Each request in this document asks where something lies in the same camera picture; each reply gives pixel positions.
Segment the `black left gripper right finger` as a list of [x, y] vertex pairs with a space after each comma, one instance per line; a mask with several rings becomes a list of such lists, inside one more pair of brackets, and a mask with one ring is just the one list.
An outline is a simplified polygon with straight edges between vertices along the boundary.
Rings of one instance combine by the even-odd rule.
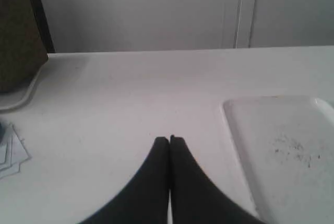
[[173, 223], [262, 223], [228, 198], [207, 177], [185, 140], [170, 138]]

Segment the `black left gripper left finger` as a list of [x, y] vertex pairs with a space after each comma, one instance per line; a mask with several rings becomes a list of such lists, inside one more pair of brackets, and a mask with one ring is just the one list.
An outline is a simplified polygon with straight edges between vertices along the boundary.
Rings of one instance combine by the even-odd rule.
[[157, 137], [125, 187], [84, 223], [167, 223], [169, 141]]

